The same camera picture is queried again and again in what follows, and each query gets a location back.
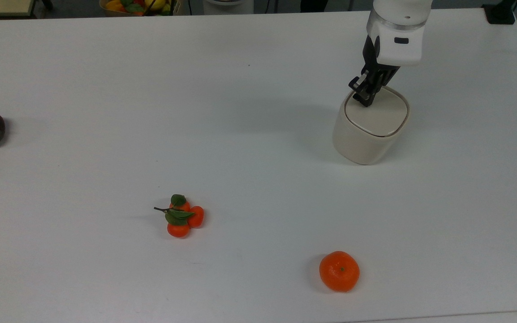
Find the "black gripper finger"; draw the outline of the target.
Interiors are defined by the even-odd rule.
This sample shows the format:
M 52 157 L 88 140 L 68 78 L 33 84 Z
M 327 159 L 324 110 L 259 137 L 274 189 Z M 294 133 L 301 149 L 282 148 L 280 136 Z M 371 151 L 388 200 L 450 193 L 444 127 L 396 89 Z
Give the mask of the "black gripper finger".
M 363 68 L 361 75 L 352 79 L 349 87 L 353 90 L 353 98 L 357 101 L 373 101 L 375 98 L 376 69 Z
M 366 78 L 363 81 L 365 85 L 361 92 L 361 103 L 367 108 L 371 106 L 376 94 L 390 82 L 398 70 L 399 67 L 392 65 L 365 64 Z

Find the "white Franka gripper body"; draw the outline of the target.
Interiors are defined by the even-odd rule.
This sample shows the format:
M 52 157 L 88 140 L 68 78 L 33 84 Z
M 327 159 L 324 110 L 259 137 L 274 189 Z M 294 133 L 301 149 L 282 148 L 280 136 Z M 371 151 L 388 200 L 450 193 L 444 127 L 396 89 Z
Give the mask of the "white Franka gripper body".
M 363 57 L 368 66 L 406 67 L 422 60 L 426 20 L 398 25 L 381 18 L 369 18 Z

